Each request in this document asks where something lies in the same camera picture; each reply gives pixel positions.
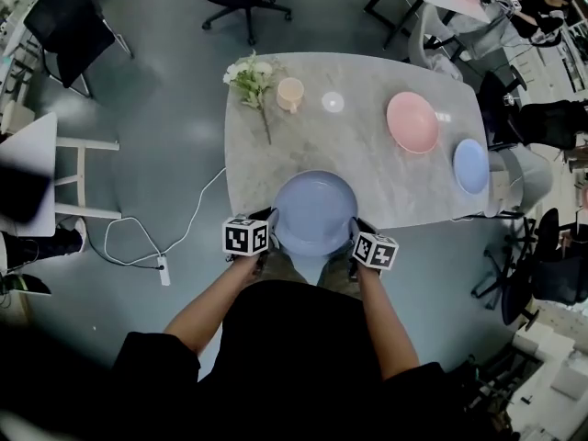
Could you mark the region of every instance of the small cup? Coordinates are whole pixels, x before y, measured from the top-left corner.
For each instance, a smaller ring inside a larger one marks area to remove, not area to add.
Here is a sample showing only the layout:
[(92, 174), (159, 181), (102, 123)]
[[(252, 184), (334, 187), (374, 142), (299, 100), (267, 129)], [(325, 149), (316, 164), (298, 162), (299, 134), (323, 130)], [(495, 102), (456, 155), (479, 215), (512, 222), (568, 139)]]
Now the small cup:
[(277, 86), (277, 105), (292, 114), (296, 114), (302, 97), (304, 85), (298, 78), (285, 78)]

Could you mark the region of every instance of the white flower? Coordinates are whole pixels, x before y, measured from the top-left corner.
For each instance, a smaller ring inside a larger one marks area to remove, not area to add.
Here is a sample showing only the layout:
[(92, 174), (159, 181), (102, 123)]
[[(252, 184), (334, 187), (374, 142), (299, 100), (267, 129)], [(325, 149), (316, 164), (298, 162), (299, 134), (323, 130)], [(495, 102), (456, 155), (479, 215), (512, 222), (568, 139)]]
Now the white flower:
[(254, 65), (254, 70), (265, 75), (271, 75), (273, 71), (272, 66), (267, 62), (256, 62)]
[(246, 72), (249, 70), (249, 64), (247, 62), (241, 62), (236, 66), (237, 73), (239, 72)]

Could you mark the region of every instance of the shoe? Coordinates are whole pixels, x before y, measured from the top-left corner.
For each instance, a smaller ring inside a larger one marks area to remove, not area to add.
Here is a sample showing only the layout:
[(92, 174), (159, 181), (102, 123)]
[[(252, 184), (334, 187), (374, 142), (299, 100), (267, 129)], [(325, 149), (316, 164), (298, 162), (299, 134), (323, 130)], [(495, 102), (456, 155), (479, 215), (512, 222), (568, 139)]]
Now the shoe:
[(460, 53), (459, 59), (461, 59), (463, 62), (469, 62), (471, 61), (471, 55), (469, 54), (469, 52), (463, 51), (462, 53)]
[(82, 218), (78, 218), (78, 220), (75, 222), (75, 226), (73, 227), (79, 234), (80, 237), (82, 237), (82, 246), (80, 247), (80, 249), (76, 252), (78, 254), (82, 253), (85, 249), (85, 244), (88, 240), (88, 230), (85, 227), (85, 221)]

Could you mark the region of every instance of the desk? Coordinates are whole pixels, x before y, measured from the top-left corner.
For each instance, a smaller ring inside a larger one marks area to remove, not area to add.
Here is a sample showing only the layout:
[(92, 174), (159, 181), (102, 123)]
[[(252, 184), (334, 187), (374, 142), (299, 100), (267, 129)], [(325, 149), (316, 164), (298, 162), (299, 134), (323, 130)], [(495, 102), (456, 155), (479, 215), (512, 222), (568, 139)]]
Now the desk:
[[(53, 178), (55, 147), (57, 144), (57, 116), (50, 113), (37, 119), (0, 143), (0, 161), (18, 165), (31, 172)], [(49, 184), (34, 220), (27, 225), (16, 225), (20, 237), (52, 237), (55, 233), (55, 188)], [(0, 220), (0, 230), (15, 234), (15, 224)]]
[(19, 44), (25, 38), (25, 34), (27, 33), (27, 27), (25, 27), (25, 18), (28, 15), (30, 8), (25, 12), (25, 14), (20, 17), (18, 20), (17, 25), (15, 26), (10, 38), (8, 38), (8, 42), (4, 49), (4, 53), (2, 54), (4, 57), (10, 57), (12, 54), (15, 53)]
[[(327, 170), (355, 191), (359, 215), (379, 229), (447, 221), (484, 210), (488, 188), (463, 192), (453, 176), (452, 157), (466, 138), (486, 148), (480, 109), (473, 90), (446, 75), (407, 63), (336, 53), (263, 56), (284, 67), (275, 74), (299, 78), (305, 94), (299, 113), (283, 111), (276, 88), (266, 93), (272, 136), (268, 145), (259, 112), (244, 106), (233, 88), (225, 117), (225, 163), (233, 213), (271, 206), (296, 173)], [(345, 99), (340, 113), (322, 107), (331, 91)], [(424, 96), (440, 120), (437, 146), (419, 155), (403, 150), (390, 136), (390, 99), (413, 91)]]
[(483, 21), (484, 23), (490, 23), (490, 20), (486, 16), (484, 9), (481, 7), (480, 4), (472, 4), (467, 0), (416, 0), (411, 9), (402, 17), (401, 22), (398, 25), (394, 25), (391, 21), (385, 18), (383, 15), (378, 13), (374, 10), (374, 6), (379, 2), (379, 0), (370, 0), (369, 3), (366, 5), (364, 10), (366, 13), (369, 13), (371, 16), (375, 17), (382, 23), (384, 23), (388, 28), (390, 28), (390, 34), (384, 43), (384, 49), (388, 47), (392, 38), (397, 34), (399, 30), (408, 22), (410, 17), (416, 13), (419, 7), (423, 3), (431, 4), (434, 6), (438, 6), (439, 8), (444, 8), (449, 10), (449, 12), (453, 13), (460, 13), (462, 15), (467, 15), (469, 17), (473, 17), (478, 19), (479, 21)]

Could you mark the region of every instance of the power strip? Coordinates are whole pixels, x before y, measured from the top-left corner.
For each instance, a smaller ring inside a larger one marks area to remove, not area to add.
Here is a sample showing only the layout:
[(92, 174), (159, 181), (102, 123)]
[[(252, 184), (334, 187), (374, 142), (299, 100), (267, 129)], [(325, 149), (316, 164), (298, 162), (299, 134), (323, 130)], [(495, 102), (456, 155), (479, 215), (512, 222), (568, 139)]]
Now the power strip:
[(167, 256), (162, 254), (157, 257), (157, 265), (162, 269), (159, 270), (159, 278), (162, 280), (162, 286), (169, 286), (172, 282), (169, 279), (169, 268), (167, 267)]

